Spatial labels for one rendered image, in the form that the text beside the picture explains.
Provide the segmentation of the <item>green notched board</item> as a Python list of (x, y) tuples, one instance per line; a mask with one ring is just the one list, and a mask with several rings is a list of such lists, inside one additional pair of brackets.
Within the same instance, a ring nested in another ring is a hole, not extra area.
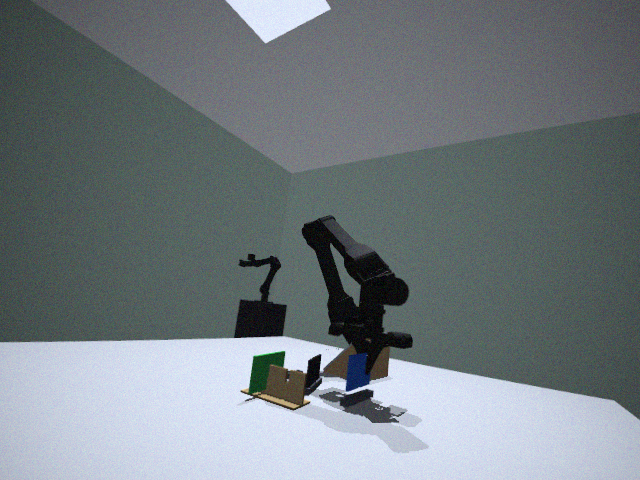
[(248, 394), (266, 390), (270, 365), (283, 368), (284, 359), (285, 351), (254, 356)]

